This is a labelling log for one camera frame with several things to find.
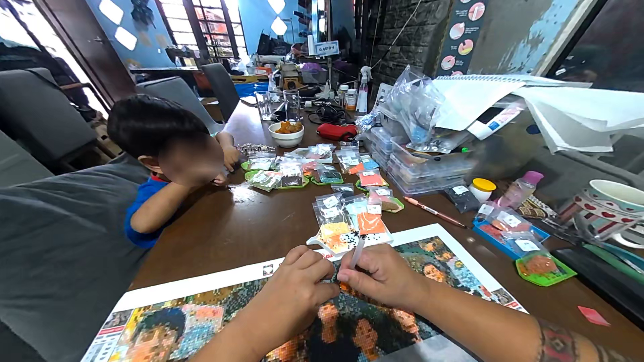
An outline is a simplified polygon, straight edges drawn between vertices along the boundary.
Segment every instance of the pink pencil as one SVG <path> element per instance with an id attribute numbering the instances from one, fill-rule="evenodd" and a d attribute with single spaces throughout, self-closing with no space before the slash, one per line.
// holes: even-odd
<path id="1" fill-rule="evenodd" d="M 427 207 L 427 206 L 421 204 L 420 202 L 418 202 L 418 200 L 414 200 L 414 199 L 412 199 L 411 197 L 408 197 L 408 196 L 405 196 L 404 199 L 407 200 L 411 205 L 416 205 L 416 206 L 420 207 L 421 209 L 423 209 L 423 210 L 425 210 L 427 212 L 430 212 L 430 213 L 438 216 L 439 218 L 442 218 L 443 220 L 445 220 L 447 222 L 451 222 L 456 226 L 460 226 L 460 227 L 463 227 L 465 229 L 469 229 L 469 227 L 463 225 L 458 220 L 456 220 L 454 218 L 451 218 L 451 217 L 449 217 L 449 216 L 447 216 L 447 215 L 445 215 L 443 213 L 440 213 L 440 212 L 438 212 L 438 211 L 436 211 L 436 210 L 434 210 L 434 209 L 432 209 L 430 207 Z"/>

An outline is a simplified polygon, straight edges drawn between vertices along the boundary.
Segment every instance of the diamond painting canvas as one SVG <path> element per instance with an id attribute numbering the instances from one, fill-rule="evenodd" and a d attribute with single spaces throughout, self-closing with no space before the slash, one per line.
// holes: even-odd
<path id="1" fill-rule="evenodd" d="M 395 250 L 427 278 L 525 311 L 439 225 L 393 236 Z M 339 259 L 330 259 L 337 271 Z M 125 294 L 83 362 L 187 360 L 225 328 L 280 263 L 272 260 Z M 214 288 L 178 296 L 209 285 Z M 320 307 L 310 328 L 262 361 L 474 361 L 431 323 L 380 305 L 344 283 L 340 286 L 340 295 Z"/>

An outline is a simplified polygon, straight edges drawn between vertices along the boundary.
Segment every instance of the white bowl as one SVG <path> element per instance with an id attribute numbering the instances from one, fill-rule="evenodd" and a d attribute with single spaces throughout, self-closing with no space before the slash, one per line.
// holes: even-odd
<path id="1" fill-rule="evenodd" d="M 277 142 L 280 147 L 293 148 L 300 142 L 302 142 L 302 138 L 304 137 L 304 126 L 302 126 L 302 129 L 299 132 L 276 133 L 275 131 L 277 131 L 280 127 L 280 122 L 271 124 L 269 126 L 270 136 L 275 140 L 275 142 Z"/>

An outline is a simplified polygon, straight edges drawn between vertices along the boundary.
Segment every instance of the pink bottle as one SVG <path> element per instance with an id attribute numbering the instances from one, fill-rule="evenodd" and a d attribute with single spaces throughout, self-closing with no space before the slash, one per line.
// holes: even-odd
<path id="1" fill-rule="evenodd" d="M 543 177 L 543 174 L 536 171 L 526 172 L 522 178 L 517 179 L 510 185 L 506 193 L 498 199 L 497 203 L 501 206 L 516 209 L 535 192 L 537 183 Z"/>

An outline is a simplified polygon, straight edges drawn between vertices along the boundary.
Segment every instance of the pixelated portrait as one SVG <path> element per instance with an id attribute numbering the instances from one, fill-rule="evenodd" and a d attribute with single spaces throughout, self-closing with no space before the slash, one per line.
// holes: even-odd
<path id="1" fill-rule="evenodd" d="M 514 300 L 503 290 L 487 291 L 440 238 L 395 249 L 427 278 L 500 304 Z M 264 270 L 265 275 L 272 272 L 272 267 Z M 106 361 L 185 361 L 224 328 L 266 281 L 267 278 L 249 281 L 113 313 L 108 323 L 125 323 L 125 327 Z M 262 361 L 375 361 L 440 333 L 413 314 L 380 305 L 343 283 L 340 286 L 340 295 L 320 307 L 308 330 L 268 353 Z"/>

